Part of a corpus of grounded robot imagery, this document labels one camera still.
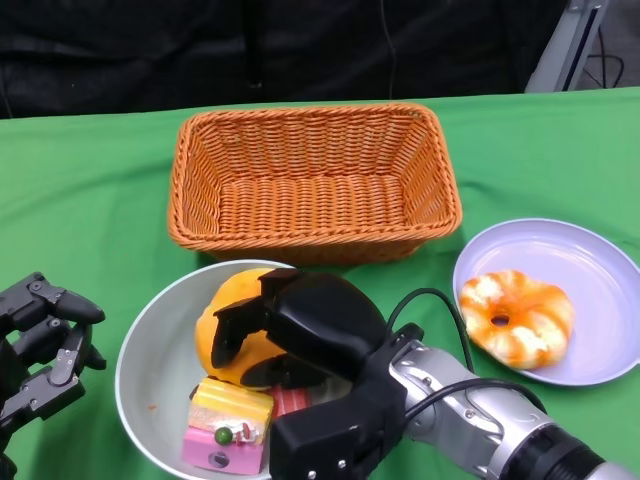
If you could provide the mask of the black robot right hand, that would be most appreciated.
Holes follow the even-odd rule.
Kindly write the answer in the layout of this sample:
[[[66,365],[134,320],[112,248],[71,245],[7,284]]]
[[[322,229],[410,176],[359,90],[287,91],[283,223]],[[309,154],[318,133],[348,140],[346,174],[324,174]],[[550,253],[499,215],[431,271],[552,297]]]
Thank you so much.
[[[389,336],[375,304],[340,276],[254,268],[226,280],[198,320],[207,373],[254,390],[352,381]]]

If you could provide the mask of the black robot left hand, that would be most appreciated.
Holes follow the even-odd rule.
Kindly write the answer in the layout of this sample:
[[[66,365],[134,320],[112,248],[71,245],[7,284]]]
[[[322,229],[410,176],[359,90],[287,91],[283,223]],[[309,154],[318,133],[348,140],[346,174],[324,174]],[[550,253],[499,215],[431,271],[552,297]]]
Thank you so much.
[[[93,326],[104,311],[34,272],[1,292],[1,449],[13,434],[85,394],[85,368],[103,370]]]

